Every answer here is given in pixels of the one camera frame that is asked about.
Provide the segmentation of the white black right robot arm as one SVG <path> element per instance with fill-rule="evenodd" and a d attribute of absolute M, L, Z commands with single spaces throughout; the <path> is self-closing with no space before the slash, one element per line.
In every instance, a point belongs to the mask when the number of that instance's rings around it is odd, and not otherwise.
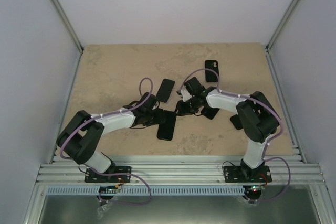
<path fill-rule="evenodd" d="M 201 107 L 234 113 L 235 127 L 244 130 L 248 137 L 241 176 L 248 182 L 258 178 L 267 145 L 278 136 L 277 129 L 283 129 L 279 115 L 264 94 L 259 91 L 250 95 L 236 94 L 219 87 L 205 88 L 195 77 L 184 82 L 177 93 L 182 98 L 176 107 L 177 115 L 195 114 Z"/>

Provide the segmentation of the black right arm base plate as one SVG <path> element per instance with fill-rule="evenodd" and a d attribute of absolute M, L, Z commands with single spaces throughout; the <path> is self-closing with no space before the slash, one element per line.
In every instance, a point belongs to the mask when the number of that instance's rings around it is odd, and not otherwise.
<path fill-rule="evenodd" d="M 272 176 L 269 166 L 262 163 L 257 168 L 251 169 L 241 163 L 234 165 L 232 162 L 225 161 L 222 164 L 222 172 L 227 183 L 269 183 Z"/>

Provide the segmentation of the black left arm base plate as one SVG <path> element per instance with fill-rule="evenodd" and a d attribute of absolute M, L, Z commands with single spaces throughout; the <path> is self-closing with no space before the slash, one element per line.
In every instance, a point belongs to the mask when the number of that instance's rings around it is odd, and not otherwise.
<path fill-rule="evenodd" d="M 115 166 L 109 168 L 105 173 L 99 174 L 92 169 L 86 170 L 85 183 L 117 183 L 125 184 L 130 182 L 131 166 Z"/>

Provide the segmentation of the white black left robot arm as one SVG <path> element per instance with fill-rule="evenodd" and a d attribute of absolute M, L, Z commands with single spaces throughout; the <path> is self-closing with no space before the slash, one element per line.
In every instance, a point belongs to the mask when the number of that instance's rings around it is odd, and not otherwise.
<path fill-rule="evenodd" d="M 60 156 L 78 165 L 86 165 L 97 172 L 104 182 L 114 178 L 114 162 L 97 150 L 103 135 L 120 129 L 158 125 L 166 121 L 158 99 L 145 93 L 140 101 L 133 102 L 106 114 L 89 114 L 78 111 L 56 140 Z"/>

